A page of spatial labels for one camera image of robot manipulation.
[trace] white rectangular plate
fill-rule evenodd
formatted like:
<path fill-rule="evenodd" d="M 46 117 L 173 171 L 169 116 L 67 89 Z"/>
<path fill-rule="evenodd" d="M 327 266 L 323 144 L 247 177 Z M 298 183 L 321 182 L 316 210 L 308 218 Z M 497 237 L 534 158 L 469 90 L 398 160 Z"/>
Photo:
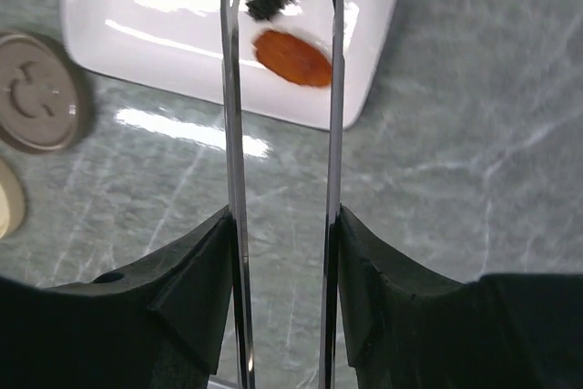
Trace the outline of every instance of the white rectangular plate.
<path fill-rule="evenodd" d="M 332 0 L 295 0 L 272 24 L 240 5 L 244 110 L 328 129 L 330 89 L 286 82 L 254 58 L 252 40 L 267 27 L 287 30 L 330 54 Z M 344 126 L 368 95 L 395 0 L 345 0 Z M 220 0 L 61 0 L 69 55 L 82 67 L 190 97 L 222 103 Z"/>
<path fill-rule="evenodd" d="M 237 389 L 237 385 L 220 380 L 219 378 L 211 376 L 207 389 Z"/>

